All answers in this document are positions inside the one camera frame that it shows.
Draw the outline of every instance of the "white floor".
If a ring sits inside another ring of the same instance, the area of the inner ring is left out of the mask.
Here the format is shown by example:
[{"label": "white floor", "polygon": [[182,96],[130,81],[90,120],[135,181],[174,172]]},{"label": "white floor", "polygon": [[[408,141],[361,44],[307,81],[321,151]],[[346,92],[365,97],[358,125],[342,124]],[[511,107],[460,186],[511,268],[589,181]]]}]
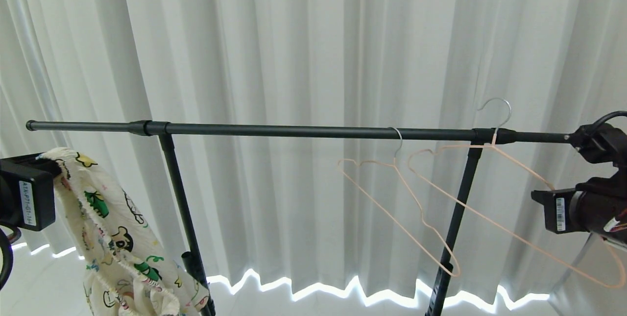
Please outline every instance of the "white floor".
[{"label": "white floor", "polygon": [[[76,252],[53,258],[48,248],[34,254],[28,247],[16,249],[13,273],[0,293],[0,315],[89,316],[81,284],[84,271],[84,263]],[[251,277],[237,293],[231,294],[231,288],[224,283],[212,283],[211,294],[218,316],[422,316],[429,302],[427,296],[418,292],[417,306],[416,302],[413,307],[405,307],[390,300],[364,306],[357,290],[347,298],[317,291],[294,302],[289,285],[276,284],[270,290],[265,286],[266,291],[261,292],[258,280]],[[510,311],[501,296],[490,311],[459,302],[447,307],[443,316],[557,316],[546,301],[531,301]]]}]

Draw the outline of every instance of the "curtain fold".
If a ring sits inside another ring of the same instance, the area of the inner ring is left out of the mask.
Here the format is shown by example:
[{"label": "curtain fold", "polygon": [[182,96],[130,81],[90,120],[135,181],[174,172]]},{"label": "curtain fold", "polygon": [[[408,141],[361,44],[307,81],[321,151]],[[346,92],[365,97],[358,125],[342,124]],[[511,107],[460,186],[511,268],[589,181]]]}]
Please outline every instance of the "curtain fold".
[{"label": "curtain fold", "polygon": [[[3,157],[72,146],[116,177],[177,258],[183,240],[156,138],[121,133],[29,133],[37,120],[492,127],[572,132],[624,105],[627,0],[0,0]],[[262,283],[287,276],[297,292],[316,282],[366,294],[413,297],[436,265],[336,164],[392,162],[398,141],[174,138],[208,274],[235,283],[249,268]],[[446,235],[454,204],[412,176],[406,157],[446,142],[404,141],[399,168]],[[598,167],[568,146],[504,149],[557,187]],[[466,151],[418,157],[414,167],[456,194]],[[393,169],[343,169],[432,254],[443,245]],[[485,151],[470,206],[567,261],[585,234],[544,231],[529,193],[542,186]],[[60,223],[25,234],[31,248],[72,245]],[[547,293],[565,269],[466,213],[455,254],[459,290],[487,302],[503,285],[517,300]]]}]

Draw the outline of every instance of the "clothes hanger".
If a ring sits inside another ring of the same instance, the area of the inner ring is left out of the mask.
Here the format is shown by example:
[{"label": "clothes hanger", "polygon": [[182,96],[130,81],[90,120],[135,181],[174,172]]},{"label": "clothes hanger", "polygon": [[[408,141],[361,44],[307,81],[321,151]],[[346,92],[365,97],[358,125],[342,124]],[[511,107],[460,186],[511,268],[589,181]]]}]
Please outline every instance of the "clothes hanger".
[{"label": "clothes hanger", "polygon": [[[407,181],[405,180],[405,178],[403,177],[403,174],[401,174],[401,171],[398,169],[398,167],[396,166],[396,155],[398,154],[398,151],[401,150],[401,147],[403,146],[403,135],[401,135],[401,131],[398,130],[398,128],[391,128],[392,130],[396,131],[396,133],[398,133],[398,137],[401,140],[400,145],[398,146],[398,148],[396,149],[395,153],[394,153],[394,159],[392,161],[392,164],[388,164],[388,163],[383,163],[383,162],[379,162],[377,160],[363,160],[362,162],[356,162],[353,159],[350,158],[343,158],[340,159],[338,161],[338,169],[339,171],[341,171],[341,173],[347,178],[349,179],[353,184],[355,184],[355,186],[357,186],[357,188],[359,189],[359,191],[361,191],[364,195],[366,195],[371,201],[372,203],[374,203],[377,207],[379,207],[381,209],[381,211],[383,211],[383,213],[387,214],[388,217],[390,217],[392,219],[392,221],[401,229],[405,232],[405,234],[407,234],[407,236],[409,236],[409,238],[414,241],[414,243],[416,243],[416,245],[418,247],[420,247],[421,250],[423,250],[427,256],[429,256],[435,263],[437,263],[437,266],[441,267],[441,269],[443,271],[445,271],[446,273],[450,274],[453,277],[457,277],[457,276],[461,276],[461,266],[459,266],[459,262],[457,262],[457,258],[455,257],[455,254],[453,254],[453,251],[450,249],[450,247],[446,244],[445,239],[442,237],[442,235],[437,231],[437,229],[435,229],[434,227],[430,226],[427,222],[425,222],[425,214],[424,214],[424,209],[423,206],[420,204],[420,201],[418,200],[418,198],[416,197],[416,195],[414,194],[414,192],[412,191],[412,189],[410,188],[410,186],[407,184]],[[441,240],[441,242],[444,244],[445,249],[448,251],[448,253],[450,253],[451,258],[453,259],[453,262],[455,262],[455,268],[454,270],[457,270],[456,273],[452,273],[450,272],[444,265],[441,264],[441,262],[439,261],[439,259],[437,259],[435,256],[433,256],[418,240],[417,238],[414,237],[414,235],[412,235],[408,229],[406,229],[396,218],[394,218],[394,216],[392,215],[392,213],[390,213],[387,209],[383,208],[383,206],[381,206],[381,204],[374,198],[372,197],[372,195],[370,195],[365,189],[363,189],[363,187],[359,186],[359,184],[354,180],[354,178],[352,178],[348,173],[346,173],[346,171],[344,171],[344,169],[342,169],[342,167],[340,166],[341,164],[343,164],[343,162],[351,162],[352,164],[355,165],[356,168],[361,167],[363,164],[376,164],[379,166],[384,166],[384,167],[391,167],[394,168],[394,171],[396,172],[396,175],[398,175],[399,178],[401,178],[401,182],[403,183],[403,186],[405,186],[405,188],[407,189],[407,191],[410,192],[410,195],[412,198],[414,198],[414,201],[416,202],[416,204],[418,205],[418,208],[420,209],[420,220],[422,221],[422,223],[428,227],[429,229],[433,230],[437,237]]]},{"label": "clothes hanger", "polygon": [[420,175],[419,173],[417,173],[417,171],[415,171],[414,168],[412,168],[411,166],[411,160],[415,155],[418,155],[420,153],[431,153],[432,155],[439,155],[441,154],[444,150],[446,149],[450,149],[450,148],[486,148],[489,150],[493,150],[496,153],[500,154],[501,156],[507,158],[508,160],[510,160],[511,162],[514,162],[517,166],[522,167],[523,169],[525,169],[526,171],[528,171],[528,173],[530,173],[532,176],[534,176],[535,178],[538,178],[540,181],[544,182],[544,184],[546,184],[546,186],[548,186],[552,191],[555,190],[555,187],[553,186],[553,184],[551,184],[551,182],[547,181],[545,178],[543,178],[542,176],[540,176],[538,173],[536,173],[535,171],[531,170],[529,167],[525,166],[524,164],[522,164],[519,160],[517,160],[516,158],[513,158],[512,156],[510,156],[509,154],[505,153],[503,150],[501,150],[500,148],[496,147],[496,141],[497,141],[497,133],[499,132],[499,128],[501,126],[503,126],[504,124],[506,124],[506,122],[508,122],[511,118],[511,104],[500,97],[494,97],[489,99],[488,101],[486,101],[483,106],[479,109],[477,109],[477,111],[482,110],[489,102],[499,99],[501,101],[503,101],[509,108],[509,115],[506,119],[506,121],[504,121],[502,124],[500,124],[499,126],[497,126],[497,128],[495,128],[494,131],[494,135],[492,136],[492,142],[488,145],[450,145],[450,146],[442,146],[440,149],[438,149],[437,151],[432,151],[430,149],[425,149],[425,150],[420,150],[417,151],[415,153],[412,153],[407,160],[407,165],[409,167],[409,169],[419,178],[421,178],[422,180],[426,181],[428,184],[430,184],[430,186],[434,187],[435,189],[437,189],[438,191],[440,191],[441,193],[445,194],[448,198],[454,200],[457,204],[462,205],[463,207],[465,207],[466,209],[468,209],[469,211],[471,211],[472,213],[477,214],[477,216],[483,218],[484,220],[487,220],[488,222],[492,223],[494,226],[496,226],[499,229],[502,229],[503,231],[505,231],[506,233],[510,234],[511,236],[513,236],[514,238],[516,238],[517,240],[520,240],[521,242],[525,243],[526,245],[532,247],[533,249],[535,249],[535,251],[538,251],[539,253],[545,254],[546,256],[552,258],[553,260],[555,260],[556,262],[564,265],[565,267],[568,267],[568,269],[573,270],[575,273],[580,274],[581,276],[591,280],[594,283],[597,283],[599,285],[602,285],[603,287],[606,288],[611,288],[611,289],[618,289],[618,288],[622,288],[625,285],[625,281],[627,280],[627,276],[625,274],[625,266],[623,265],[623,262],[621,261],[621,259],[618,257],[618,255],[616,254],[616,251],[614,250],[613,247],[611,247],[608,244],[604,244],[605,247],[607,248],[607,250],[609,251],[609,253],[611,254],[611,256],[614,258],[616,265],[618,266],[618,270],[620,272],[620,281],[618,284],[616,285],[609,285],[607,283],[601,282],[600,280],[594,278],[593,276],[585,273],[584,271],[578,269],[577,267],[574,267],[572,265],[570,265],[569,263],[561,260],[560,258],[557,258],[555,256],[553,256],[551,253],[545,251],[544,249],[541,249],[540,247],[537,247],[536,245],[534,245],[533,243],[525,240],[524,238],[520,237],[519,235],[515,234],[513,231],[507,229],[506,227],[503,227],[502,225],[500,225],[499,223],[495,222],[494,220],[486,217],[485,215],[483,215],[482,213],[480,213],[479,211],[473,209],[472,207],[468,206],[467,204],[464,204],[464,202],[461,202],[460,200],[457,200],[456,197],[454,197],[453,195],[447,193],[446,191],[444,191],[443,189],[441,189],[439,186],[437,186],[436,184],[433,184],[433,182],[431,182],[429,179],[425,178],[424,176]]}]

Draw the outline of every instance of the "black metal rod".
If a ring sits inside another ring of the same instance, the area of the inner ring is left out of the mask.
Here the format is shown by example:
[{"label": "black metal rod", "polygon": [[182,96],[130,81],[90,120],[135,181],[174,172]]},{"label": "black metal rod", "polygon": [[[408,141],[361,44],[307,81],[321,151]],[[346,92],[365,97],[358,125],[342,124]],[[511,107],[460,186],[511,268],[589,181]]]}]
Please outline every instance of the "black metal rod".
[{"label": "black metal rod", "polygon": [[[61,131],[103,131],[130,132],[141,135],[224,135],[224,136],[262,136],[262,137],[312,137],[312,138],[372,138],[398,139],[398,133],[392,128],[340,127],[340,126],[274,126],[274,125],[237,125],[237,124],[179,124],[172,122],[27,122],[26,128],[37,130]],[[403,140],[433,141],[480,141],[490,142],[493,129],[451,130],[399,128]],[[498,143],[537,142],[564,144],[566,133],[517,132],[500,129]]]},{"label": "black metal rod", "polygon": [[[472,142],[472,145],[483,145],[480,142]],[[466,167],[464,168],[464,174],[461,177],[461,184],[459,185],[459,192],[457,193],[457,200],[464,204],[468,202],[468,195],[470,195],[470,187],[472,186],[473,179],[475,178],[475,172],[477,171],[477,164],[481,158],[483,148],[470,148],[468,149],[468,159],[466,160]],[[453,216],[451,217],[451,224],[448,227],[448,233],[446,234],[446,244],[453,250],[457,235],[459,233],[459,226],[461,226],[461,219],[464,215],[465,207],[461,204],[455,204],[453,210]],[[453,265],[451,264],[451,254],[447,249],[443,249],[440,262],[445,267],[448,267],[449,271],[453,271]],[[429,301],[429,309],[425,316],[440,316],[444,307],[444,300],[446,298],[446,292],[448,291],[448,284],[451,282],[450,274],[446,273],[442,267],[437,269],[436,281],[433,284],[433,293],[431,300]]]},{"label": "black metal rod", "polygon": [[[204,272],[204,265],[202,264],[200,247],[198,247],[198,240],[194,231],[194,223],[192,222],[190,206],[188,205],[188,199],[185,195],[185,187],[183,186],[179,164],[176,160],[176,152],[174,150],[172,135],[159,135],[159,142],[161,142],[161,149],[163,150],[164,157],[166,158],[166,165],[168,166],[168,172],[170,173],[170,182],[172,182],[174,197],[176,198],[176,203],[179,206],[179,213],[181,214],[185,236],[188,240],[188,244],[190,245],[190,251],[182,254],[183,262],[188,270],[188,273],[201,283],[202,286],[208,288],[209,283],[207,282],[207,275]],[[201,314],[202,316],[215,316],[215,306],[213,300],[211,299],[211,294],[206,307],[201,309]]]}]

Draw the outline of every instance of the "white patterned clothing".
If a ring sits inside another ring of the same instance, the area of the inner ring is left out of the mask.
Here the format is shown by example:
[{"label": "white patterned clothing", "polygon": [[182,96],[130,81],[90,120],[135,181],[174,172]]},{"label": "white patterned clothing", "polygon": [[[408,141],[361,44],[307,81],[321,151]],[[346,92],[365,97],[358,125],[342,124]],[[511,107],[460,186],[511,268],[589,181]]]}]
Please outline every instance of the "white patterned clothing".
[{"label": "white patterned clothing", "polygon": [[124,190],[89,157],[55,148],[54,191],[76,249],[85,256],[83,286],[94,316],[197,316],[209,291],[166,257]]}]

